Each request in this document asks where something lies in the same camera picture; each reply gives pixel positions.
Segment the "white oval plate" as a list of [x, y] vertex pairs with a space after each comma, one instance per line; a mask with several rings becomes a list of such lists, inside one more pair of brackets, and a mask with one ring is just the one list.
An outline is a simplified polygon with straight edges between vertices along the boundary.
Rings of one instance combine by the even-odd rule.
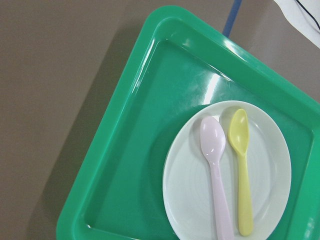
[[227, 100], [205, 107], [180, 129], [166, 156], [162, 192], [169, 223], [180, 240], [217, 239], [210, 167], [202, 154], [200, 124], [211, 116], [229, 130], [234, 113], [248, 116], [248, 176], [253, 210], [250, 240], [265, 240], [275, 230], [291, 188], [291, 159], [274, 120], [247, 102]]

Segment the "pink plastic spoon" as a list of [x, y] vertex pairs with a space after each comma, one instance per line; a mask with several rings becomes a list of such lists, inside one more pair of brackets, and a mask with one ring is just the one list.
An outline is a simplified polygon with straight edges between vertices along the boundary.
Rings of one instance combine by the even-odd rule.
[[234, 228], [223, 186], [220, 161], [226, 137], [220, 123], [206, 116], [200, 123], [200, 148], [210, 168], [216, 235], [219, 240], [233, 240]]

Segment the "green plastic tray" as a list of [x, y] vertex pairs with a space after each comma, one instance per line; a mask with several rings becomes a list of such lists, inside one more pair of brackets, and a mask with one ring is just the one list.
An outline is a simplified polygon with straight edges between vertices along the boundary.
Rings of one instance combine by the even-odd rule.
[[173, 240], [161, 171], [174, 134], [210, 101], [245, 100], [280, 127], [288, 205], [272, 240], [320, 237], [320, 105], [204, 21], [163, 6], [144, 22], [57, 221], [58, 240]]

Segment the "yellow plastic spoon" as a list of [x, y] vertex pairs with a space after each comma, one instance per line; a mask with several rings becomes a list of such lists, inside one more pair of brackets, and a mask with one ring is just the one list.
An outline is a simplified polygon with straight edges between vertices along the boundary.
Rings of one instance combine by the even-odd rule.
[[244, 109], [238, 109], [232, 116], [227, 136], [238, 160], [238, 230], [242, 236], [249, 236], [253, 232], [254, 221], [247, 163], [249, 121]]

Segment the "vertical blue tape strip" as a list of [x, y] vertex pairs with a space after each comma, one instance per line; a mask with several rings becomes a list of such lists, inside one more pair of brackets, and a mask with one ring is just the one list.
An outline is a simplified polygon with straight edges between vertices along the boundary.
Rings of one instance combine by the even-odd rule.
[[242, 0], [234, 0], [233, 1], [232, 7], [230, 9], [230, 12], [228, 14], [227, 20], [225, 22], [225, 25], [224, 25], [224, 28], [222, 31], [222, 34], [227, 38], [231, 34], [231, 31], [232, 31], [233, 25], [236, 21], [241, 4], [242, 4]]

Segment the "white paper sheet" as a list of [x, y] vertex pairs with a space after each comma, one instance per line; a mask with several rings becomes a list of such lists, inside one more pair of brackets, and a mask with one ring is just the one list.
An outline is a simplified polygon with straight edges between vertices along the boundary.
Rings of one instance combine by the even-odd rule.
[[320, 1], [275, 0], [286, 20], [320, 48]]

